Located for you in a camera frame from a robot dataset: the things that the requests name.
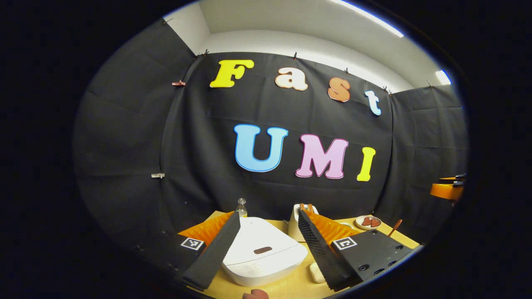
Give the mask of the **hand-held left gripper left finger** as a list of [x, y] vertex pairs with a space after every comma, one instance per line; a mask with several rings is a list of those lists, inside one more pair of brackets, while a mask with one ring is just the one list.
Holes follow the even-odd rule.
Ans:
[[180, 233], [162, 231], [137, 246], [138, 254], [172, 286], [209, 288], [241, 228], [237, 212], [224, 213]]

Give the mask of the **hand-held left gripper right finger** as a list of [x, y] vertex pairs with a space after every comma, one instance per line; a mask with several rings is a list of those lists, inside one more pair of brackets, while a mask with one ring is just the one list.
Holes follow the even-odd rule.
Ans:
[[298, 226], [330, 289], [361, 287], [387, 274], [422, 250], [412, 249], [378, 230], [357, 232], [308, 210]]

